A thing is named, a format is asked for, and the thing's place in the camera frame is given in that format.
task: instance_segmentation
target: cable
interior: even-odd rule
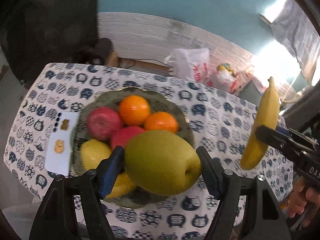
[[[136,65],[136,61],[134,60],[134,59],[132,59],[132,60],[130,60],[128,63],[127,63],[127,65],[124,67],[124,69],[129,69],[129,68],[131,68],[131,67],[134,67]]]
[[[165,64],[166,66],[168,66],[168,68],[172,68],[171,66],[169,66],[168,64],[166,64],[166,63],[163,63],[163,62],[161,62],[161,61],[159,61],[159,60],[156,60],[156,59],[152,59],[152,58],[126,58],[126,57],[120,57],[120,58],[123,58],[123,59],[131,59],[131,60],[154,60],[154,61],[157,61],[157,62],[160,62],[160,63],[162,63],[162,64]]]

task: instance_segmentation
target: finger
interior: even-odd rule
[[[316,204],[312,204],[312,206],[310,206],[310,208],[308,208],[308,210],[306,211],[307,214],[306,214],[305,218],[303,219],[303,221],[301,222],[301,225],[303,227],[307,227],[311,223],[311,221],[312,221],[313,217],[316,215],[318,209],[319,209],[319,205],[316,205]]]
[[[294,218],[296,213],[294,211],[290,210],[289,208],[287,208],[286,210],[287,210],[288,217],[289,218]]]
[[[288,213],[288,216],[291,215],[290,217],[294,217],[296,213],[301,215],[303,212],[304,212],[304,207],[300,207],[297,205],[292,205],[287,207],[287,213]]]
[[[290,196],[290,202],[288,206],[305,207],[306,204],[307,204],[307,199],[305,197],[305,194],[293,192]]]
[[[304,189],[304,186],[305,186],[304,178],[299,179],[294,187],[294,192],[302,192],[302,190]]]
[[[306,199],[316,205],[320,205],[320,193],[314,190],[312,187],[308,188],[306,192]]]

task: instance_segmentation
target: orange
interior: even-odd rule
[[[156,112],[150,115],[145,124],[145,130],[167,130],[176,133],[179,125],[175,117],[166,112]]]
[[[129,126],[142,126],[150,114],[148,102],[140,96],[128,96],[119,105],[119,115]]]

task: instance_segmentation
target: green pear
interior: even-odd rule
[[[192,146],[165,130],[133,137],[125,147],[124,158],[130,179],[157,195],[184,192],[201,174],[201,162]]]

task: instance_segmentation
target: blue wall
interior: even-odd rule
[[[203,28],[253,54],[273,41],[259,13],[276,0],[98,0],[98,12],[132,12]]]

